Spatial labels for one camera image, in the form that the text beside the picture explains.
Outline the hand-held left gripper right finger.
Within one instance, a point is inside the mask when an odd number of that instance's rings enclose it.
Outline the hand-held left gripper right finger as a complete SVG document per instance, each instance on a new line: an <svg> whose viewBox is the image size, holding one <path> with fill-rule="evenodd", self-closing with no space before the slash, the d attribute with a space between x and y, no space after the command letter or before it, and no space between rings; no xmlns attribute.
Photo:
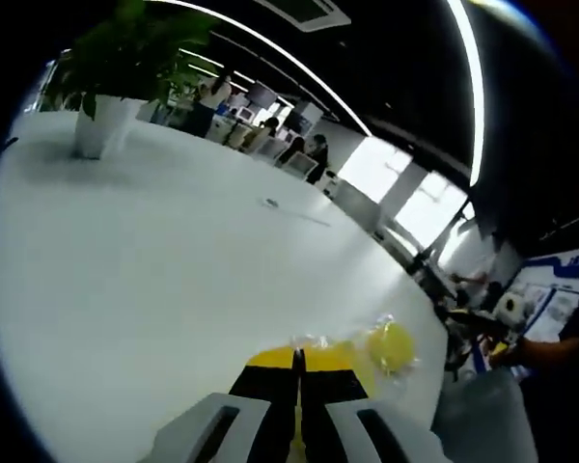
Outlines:
<svg viewBox="0 0 579 463"><path fill-rule="evenodd" d="M304 354L301 434L309 462L445 462L439 438L395 405L368 396L339 354Z"/></svg>

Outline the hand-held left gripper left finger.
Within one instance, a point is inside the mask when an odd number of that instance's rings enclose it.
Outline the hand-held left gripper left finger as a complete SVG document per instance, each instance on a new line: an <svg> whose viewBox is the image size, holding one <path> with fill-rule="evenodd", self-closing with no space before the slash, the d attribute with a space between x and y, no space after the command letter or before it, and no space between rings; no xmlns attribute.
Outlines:
<svg viewBox="0 0 579 463"><path fill-rule="evenodd" d="M284 462L295 430L300 353L252 357L226 394L212 393L161 427L149 462Z"/></svg>

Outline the person's right hand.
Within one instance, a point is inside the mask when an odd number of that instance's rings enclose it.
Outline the person's right hand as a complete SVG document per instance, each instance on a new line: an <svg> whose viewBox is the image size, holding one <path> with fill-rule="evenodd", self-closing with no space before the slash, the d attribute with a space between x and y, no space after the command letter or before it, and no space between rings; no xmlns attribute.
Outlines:
<svg viewBox="0 0 579 463"><path fill-rule="evenodd" d="M495 368L511 368L524 362L524 352L528 341L518 338L512 344L501 343L489 355L489 365Z"/></svg>

